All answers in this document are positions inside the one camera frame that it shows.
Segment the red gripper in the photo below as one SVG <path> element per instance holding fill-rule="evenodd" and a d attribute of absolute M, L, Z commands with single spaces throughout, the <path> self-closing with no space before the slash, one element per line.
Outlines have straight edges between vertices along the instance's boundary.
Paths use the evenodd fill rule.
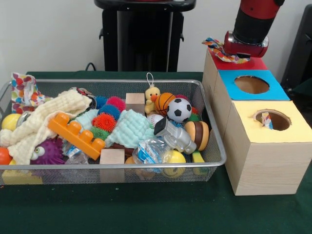
<path fill-rule="evenodd" d="M 260 44 L 248 44 L 240 42 L 234 37 L 232 31 L 228 31 L 224 39 L 224 51 L 227 54 L 261 58 L 267 52 L 268 47 L 268 37 L 265 37 Z"/>

